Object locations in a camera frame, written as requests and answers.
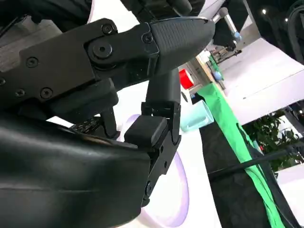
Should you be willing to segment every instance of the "screw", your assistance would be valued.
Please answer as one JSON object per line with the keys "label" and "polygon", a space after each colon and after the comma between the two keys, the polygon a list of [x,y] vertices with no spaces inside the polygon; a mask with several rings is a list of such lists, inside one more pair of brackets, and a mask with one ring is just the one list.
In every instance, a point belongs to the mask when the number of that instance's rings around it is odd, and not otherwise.
{"label": "screw", "polygon": [[98,59],[107,59],[112,54],[112,46],[107,42],[100,42],[93,47],[93,54]]}
{"label": "screw", "polygon": [[25,95],[25,91],[23,89],[19,89],[15,92],[16,97],[22,97]]}
{"label": "screw", "polygon": [[110,24],[105,24],[101,27],[101,30],[104,34],[110,35],[113,32],[113,27]]}
{"label": "screw", "polygon": [[43,88],[40,92],[40,96],[43,99],[49,99],[53,95],[53,91],[50,88]]}
{"label": "screw", "polygon": [[146,196],[151,196],[151,193],[152,193],[152,183],[151,183],[151,181],[148,181],[146,190],[145,190],[145,194],[146,194]]}
{"label": "screw", "polygon": [[5,79],[3,77],[0,77],[0,86],[4,85],[5,83]]}
{"label": "screw", "polygon": [[38,66],[38,63],[39,63],[39,61],[35,57],[30,57],[30,58],[27,59],[27,67],[28,68],[34,68],[34,67]]}
{"label": "screw", "polygon": [[144,35],[142,36],[142,40],[143,40],[144,43],[150,44],[150,43],[152,43],[152,41],[153,41],[153,37],[151,36],[150,33],[147,33],[147,34],[144,34]]}

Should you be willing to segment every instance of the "robot arm in background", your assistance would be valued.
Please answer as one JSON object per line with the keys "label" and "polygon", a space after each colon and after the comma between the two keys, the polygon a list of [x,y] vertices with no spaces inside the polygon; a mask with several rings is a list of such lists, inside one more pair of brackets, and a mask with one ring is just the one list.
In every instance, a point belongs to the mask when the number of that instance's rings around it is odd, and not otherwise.
{"label": "robot arm in background", "polygon": [[229,27],[229,30],[231,31],[231,35],[234,38],[233,43],[235,45],[237,45],[237,43],[242,40],[242,37],[241,37],[240,33],[238,32],[237,28],[235,27],[230,15],[229,15],[228,9],[226,7],[220,8],[212,20],[214,21],[214,23],[217,23],[222,18],[225,19],[225,21]]}
{"label": "robot arm in background", "polygon": [[[176,68],[214,32],[197,17],[124,33],[102,19],[21,51],[20,65],[0,73],[0,224],[105,228],[136,218],[181,140]],[[142,115],[116,142],[117,91],[145,80]],[[77,127],[45,121],[54,115]]]}

